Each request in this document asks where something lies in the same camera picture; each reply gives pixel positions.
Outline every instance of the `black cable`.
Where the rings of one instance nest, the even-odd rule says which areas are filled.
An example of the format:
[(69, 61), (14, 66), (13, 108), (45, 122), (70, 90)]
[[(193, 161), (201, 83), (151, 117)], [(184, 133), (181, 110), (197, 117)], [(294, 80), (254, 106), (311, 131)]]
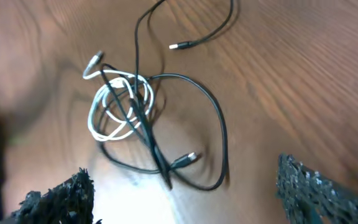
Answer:
[[(121, 162), (119, 160), (117, 160), (116, 158), (114, 158), (113, 156), (111, 156), (108, 151), (106, 150), (106, 147), (104, 145), (103, 142), (99, 142), (99, 147), (102, 151), (102, 153), (113, 163), (115, 163), (118, 166), (121, 166), (123, 168), (126, 169), (130, 169), (136, 172), (140, 172), (140, 173), (145, 173), (145, 174), (161, 174), (161, 176), (164, 178), (165, 183), (168, 185), (168, 187), (171, 189), (172, 188), (172, 182), (171, 182), (171, 178), (170, 178), (170, 173), (174, 173), (181, 181), (183, 181), (184, 183), (188, 184), (189, 186), (192, 186), (198, 190), (214, 190), (216, 188), (218, 188), (224, 180), (224, 177), (228, 171), (228, 150), (227, 150), (227, 129), (226, 129), (226, 123), (224, 121), (224, 116), (223, 116), (223, 112), (220, 108), (220, 105), (217, 101), (217, 99), (214, 97), (214, 95), (206, 88), (204, 87), (202, 84), (198, 83), (197, 81), (191, 79), (190, 77), (184, 76), (184, 75), (180, 75), (180, 74), (176, 74), (176, 73), (163, 73), (160, 75), (154, 75), (152, 77), (148, 77), (146, 78), (148, 82), (151, 82), (152, 80), (156, 80), (156, 79), (164, 79), (164, 78), (179, 78), (182, 79), (184, 81), (187, 81), (189, 83), (191, 83), (192, 85), (194, 85), (195, 87), (197, 87), (199, 90), (201, 90), (201, 92), (203, 92), (208, 99), (212, 102), (216, 113), (218, 115), (218, 119), (219, 119), (219, 123), (221, 126), (221, 131), (222, 131), (222, 151), (223, 151), (223, 155), (222, 155), (222, 167), (221, 167), (221, 173), (220, 176), (218, 178), (218, 180), (216, 181), (215, 184), (210, 185), (210, 186), (203, 186), (203, 185), (199, 185), (196, 184), (194, 182), (192, 182), (191, 180), (187, 179), (184, 175), (182, 175), (181, 173), (179, 173), (178, 169), (184, 168), (190, 164), (192, 164), (193, 162), (196, 161), (197, 157), (194, 155), (194, 153), (192, 154), (187, 154), (184, 155), (180, 158), (178, 158), (177, 160), (171, 162), (168, 162), (167, 159), (163, 156), (155, 138), (154, 138), (154, 134), (153, 134), (153, 129), (152, 129), (152, 124), (149, 121), (149, 119), (146, 117), (146, 115), (144, 114), (144, 101), (143, 101), (143, 97), (142, 95), (138, 92), (139, 89), (139, 84), (138, 84), (138, 74), (139, 74), (139, 39), (138, 39), (138, 29), (139, 29), (139, 25), (140, 22), (142, 21), (142, 19), (149, 13), (153, 12), (159, 5), (161, 5), (161, 3), (163, 3), (165, 0), (159, 0), (157, 3), (155, 3), (150, 9), (148, 9), (143, 15), (141, 15), (139, 17), (139, 19), (137, 20), (136, 26), (135, 26), (135, 77), (134, 77), (134, 84), (131, 86), (131, 88), (134, 89), (134, 99), (130, 99), (130, 103), (131, 103), (131, 107), (134, 110), (134, 114), (137, 117), (138, 121), (140, 122), (140, 127), (142, 130), (142, 133), (139, 132), (134, 124), (132, 124), (132, 122), (130, 121), (130, 119), (127, 117), (126, 112), (124, 110), (124, 107), (121, 104), (121, 101), (119, 99), (119, 97), (124, 94), (127, 90), (121, 92), (121, 93), (116, 93), (114, 88), (111, 86), (109, 80), (106, 77), (106, 74), (104, 73), (104, 67), (109, 67), (110, 69), (116, 70), (113, 66), (108, 65), (106, 63), (102, 64), (100, 72), (101, 72), (101, 76), (107, 86), (107, 88), (109, 89), (109, 91), (112, 93), (113, 99), (106, 105), (106, 107), (104, 108), (104, 110), (101, 113), (101, 116), (99, 118), (98, 121), (98, 125), (96, 127), (97, 132), (101, 132), (101, 123), (102, 120), (104, 118), (104, 115), (106, 114), (107, 110), (110, 108), (111, 104), (116, 103), (118, 105), (119, 111), (121, 112), (121, 114), (123, 115), (125, 121), (127, 122), (127, 124), (129, 125), (129, 127), (133, 130), (133, 132), (135, 132), (135, 134), (139, 137), (139, 139), (143, 142), (143, 144), (145, 144), (147, 146), (147, 148), (150, 150), (150, 153), (152, 155), (152, 158), (154, 160), (154, 162), (157, 165), (157, 169), (154, 170), (150, 170), (150, 169), (143, 169), (143, 168), (139, 168), (139, 167), (135, 167), (129, 164), (126, 164), (124, 162)], [(177, 46), (177, 49), (184, 49), (184, 48), (189, 48), (189, 47), (194, 47), (198, 44), (201, 44), (205, 41), (207, 41), (208, 39), (210, 39), (213, 35), (215, 35), (216, 33), (218, 33), (229, 21), (229, 19), (232, 16), (232, 12), (233, 12), (233, 7), (234, 7), (234, 0), (230, 0), (230, 10), (229, 10), (229, 14), (227, 15), (225, 21), (215, 30), (213, 30), (211, 33), (209, 33), (208, 35), (198, 39), (198, 40), (194, 40), (194, 41), (189, 41), (186, 42), (187, 44), (181, 44), (179, 43), (180, 46)]]

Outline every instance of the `wooden table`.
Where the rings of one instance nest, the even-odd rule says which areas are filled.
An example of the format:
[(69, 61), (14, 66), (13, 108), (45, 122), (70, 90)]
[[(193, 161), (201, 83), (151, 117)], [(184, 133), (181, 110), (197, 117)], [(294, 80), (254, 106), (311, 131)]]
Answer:
[[(230, 178), (199, 192), (159, 175), (120, 169), (99, 152), (86, 126), (100, 79), (82, 70), (98, 51), (134, 70), (134, 26), (155, 0), (0, 0), (0, 143), (6, 215), (30, 190), (46, 192), (78, 171), (94, 179), (103, 223), (288, 223), (275, 198), (278, 155), (358, 192), (358, 1), (237, 0), (231, 25), (183, 51), (168, 45), (208, 33), (228, 0), (168, 0), (140, 35), (140, 72), (188, 75), (219, 100), (229, 131)], [(163, 81), (154, 126), (169, 159), (204, 158), (184, 171), (216, 180), (218, 119), (193, 86)], [(108, 144), (117, 157), (153, 167), (136, 138)]]

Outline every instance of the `tabletop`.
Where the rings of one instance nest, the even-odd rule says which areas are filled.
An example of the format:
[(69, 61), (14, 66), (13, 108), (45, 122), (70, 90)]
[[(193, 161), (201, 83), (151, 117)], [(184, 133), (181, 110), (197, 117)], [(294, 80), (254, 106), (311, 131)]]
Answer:
[[(0, 143), (4, 213), (26, 193), (45, 193), (78, 168), (94, 180), (103, 223), (288, 223), (275, 197), (278, 156), (293, 154), (358, 193), (358, 1), (236, 0), (213, 40), (186, 50), (220, 25), (229, 0), (168, 0), (139, 29), (140, 74), (181, 73), (219, 100), (228, 129), (229, 175), (212, 192), (111, 164), (86, 120), (100, 78), (82, 79), (99, 50), (134, 71), (134, 27), (156, 0), (0, 0)], [(183, 173), (216, 181), (221, 133), (208, 99), (164, 80), (155, 137), (170, 160), (202, 159)], [(108, 143), (118, 158), (154, 163), (135, 138)]]

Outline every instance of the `coiled white cable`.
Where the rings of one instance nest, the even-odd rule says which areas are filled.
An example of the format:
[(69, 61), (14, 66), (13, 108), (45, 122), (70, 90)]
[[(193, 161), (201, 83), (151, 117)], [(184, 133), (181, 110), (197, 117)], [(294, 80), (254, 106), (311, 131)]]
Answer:
[[(90, 70), (98, 63), (98, 61), (100, 60), (100, 56), (95, 55), (91, 61), (89, 62), (87, 68), (85, 69), (84, 73), (83, 73), (83, 78), (85, 80), (89, 80), (91, 78), (97, 77), (98, 75), (101, 74), (100, 71), (94, 72), (92, 74), (89, 75)], [(131, 88), (131, 84), (128, 82), (128, 80), (130, 80), (131, 78), (134, 78), (135, 75), (131, 74), (131, 73), (127, 73), (127, 72), (122, 72), (122, 71), (118, 71), (118, 70), (103, 70), (104, 73), (115, 73), (115, 74), (120, 74), (120, 75), (125, 75), (128, 77), (128, 79), (123, 78), (123, 77), (117, 77), (117, 78), (113, 78), (112, 80), (110, 80), (110, 85), (113, 88), (117, 88), (117, 89), (124, 89), (127, 88), (128, 94), (130, 98), (134, 98), (134, 92)], [(150, 113), (151, 110), (151, 106), (154, 104), (154, 92), (152, 87), (149, 85), (149, 83), (147, 82), (147, 80), (141, 76), (138, 75), (137, 76), (138, 81), (140, 81), (143, 84), (143, 89), (144, 89), (144, 104), (147, 104), (147, 108), (145, 110), (145, 114), (148, 115)], [(126, 137), (130, 136), (133, 133), (133, 130), (128, 131), (125, 134), (122, 135), (118, 135), (121, 130), (125, 127), (125, 125), (127, 124), (127, 122), (125, 120), (121, 120), (117, 117), (115, 117), (109, 110), (106, 110), (106, 113), (108, 114), (108, 116), (115, 122), (119, 123), (118, 128), (116, 128), (112, 133), (110, 133), (108, 136), (103, 135), (99, 132), (97, 132), (95, 130), (94, 127), (94, 114), (95, 111), (98, 107), (98, 105), (102, 105), (103, 108), (107, 107), (107, 100), (108, 100), (108, 96), (110, 94), (110, 91), (108, 90), (107, 85), (103, 85), (95, 94), (94, 98), (93, 98), (93, 102), (91, 105), (91, 109), (89, 110), (89, 115), (88, 115), (88, 129), (91, 132), (92, 136), (95, 138), (95, 140), (97, 141), (117, 141), (117, 140), (122, 140), (125, 139)], [(130, 118), (132, 116), (133, 113), (133, 108), (130, 107), (127, 113), (127, 118)], [(136, 116), (133, 117), (130, 121), (134, 122), (136, 121)], [(140, 122), (137, 122), (135, 125), (135, 128), (138, 128), (140, 126)]]

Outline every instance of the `cable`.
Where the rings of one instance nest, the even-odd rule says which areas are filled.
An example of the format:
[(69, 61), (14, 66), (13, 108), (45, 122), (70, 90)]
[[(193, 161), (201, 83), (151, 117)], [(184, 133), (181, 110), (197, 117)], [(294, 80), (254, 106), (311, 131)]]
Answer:
[[(224, 120), (223, 112), (220, 108), (220, 105), (217, 101), (217, 99), (213, 96), (213, 94), (204, 87), (201, 83), (197, 82), (196, 80), (191, 79), (190, 77), (187, 77), (185, 75), (180, 75), (177, 73), (163, 73), (160, 75), (154, 75), (151, 77), (143, 77), (139, 75), (139, 39), (138, 39), (138, 29), (140, 22), (142, 19), (148, 15), (149, 13), (152, 13), (161, 3), (163, 3), (165, 0), (159, 0), (157, 3), (155, 3), (150, 9), (148, 9), (143, 15), (139, 17), (137, 20), (136, 26), (135, 26), (135, 72), (134, 74), (122, 72), (117, 70), (111, 65), (108, 65), (106, 63), (102, 64), (101, 69), (97, 72), (94, 72), (92, 74), (89, 74), (90, 71), (97, 66), (97, 64), (100, 63), (103, 53), (98, 52), (90, 61), (88, 66), (86, 67), (83, 78), (84, 79), (90, 79), (97, 77), (100, 75), (105, 82), (105, 85), (103, 85), (95, 94), (94, 100), (91, 105), (91, 109), (89, 110), (88, 115), (88, 129), (95, 138), (95, 140), (98, 141), (98, 145), (102, 151), (102, 153), (113, 163), (116, 165), (130, 169), (136, 172), (145, 173), (145, 174), (161, 174), (161, 176), (164, 178), (165, 183), (168, 185), (168, 187), (172, 188), (172, 181), (170, 178), (171, 173), (177, 176), (179, 180), (182, 182), (188, 184), (191, 187), (194, 187), (198, 190), (214, 190), (218, 188), (223, 180), (224, 177), (228, 171), (228, 149), (227, 149), (227, 129), (226, 129), (226, 123)], [(170, 49), (184, 49), (189, 47), (194, 47), (200, 43), (203, 43), (210, 39), (213, 35), (218, 33), (229, 21), (229, 19), (232, 16), (234, 7), (234, 0), (230, 0), (230, 10), (229, 14), (226, 17), (225, 21), (215, 30), (213, 30), (208, 35), (193, 41), (186, 42), (187, 44), (178, 43), (176, 47), (170, 46)], [(108, 80), (106, 73), (115, 73), (118, 74), (119, 77), (116, 77), (112, 80)], [(218, 115), (221, 132), (222, 132), (222, 167), (221, 167), (221, 173), (219, 175), (218, 180), (215, 184), (210, 186), (203, 186), (196, 184), (186, 178), (184, 175), (182, 175), (178, 170), (184, 167), (187, 167), (188, 165), (196, 162), (200, 156), (197, 155), (195, 152), (185, 154), (181, 156), (180, 158), (174, 160), (173, 162), (168, 162), (167, 159), (162, 154), (153, 133), (153, 127), (151, 122), (149, 121), (149, 118), (147, 117), (150, 115), (150, 112), (152, 111), (152, 108), (154, 106), (154, 93), (153, 89), (151, 88), (149, 82), (152, 82), (156, 79), (166, 79), (166, 78), (178, 78), (182, 79), (188, 83), (191, 83), (195, 87), (197, 87), (202, 93), (204, 93), (205, 96), (210, 100), (210, 102), (213, 104), (214, 109), (216, 110), (216, 113)], [(143, 94), (139, 92), (139, 87), (143, 88)], [(129, 108), (128, 112), (125, 111), (121, 100), (119, 99), (120, 96), (123, 94), (129, 95), (129, 103), (131, 104), (131, 107)], [(110, 107), (112, 104), (116, 104), (119, 112), (121, 113), (122, 117), (124, 118), (119, 119), (116, 116), (114, 116), (110, 112)], [(103, 107), (103, 111), (101, 113), (101, 116), (99, 117), (99, 121), (97, 122), (96, 128), (94, 126), (94, 116), (95, 111), (98, 107), (98, 105), (101, 105)], [(113, 121), (119, 123), (119, 127), (115, 129), (112, 133), (105, 135), (102, 132), (101, 124), (102, 121), (107, 115), (109, 118), (111, 118)], [(117, 136), (118, 133), (122, 131), (125, 125), (128, 125), (130, 127), (130, 131), (127, 133)], [(150, 169), (143, 169), (140, 167), (135, 167), (130, 164), (126, 164), (124, 162), (121, 162), (114, 158), (112, 155), (110, 155), (104, 145), (104, 142), (106, 141), (115, 141), (115, 140), (121, 140), (132, 133), (135, 133), (136, 136), (140, 139), (140, 141), (145, 144), (145, 146), (150, 151), (152, 158), (157, 165), (157, 169), (150, 170)]]

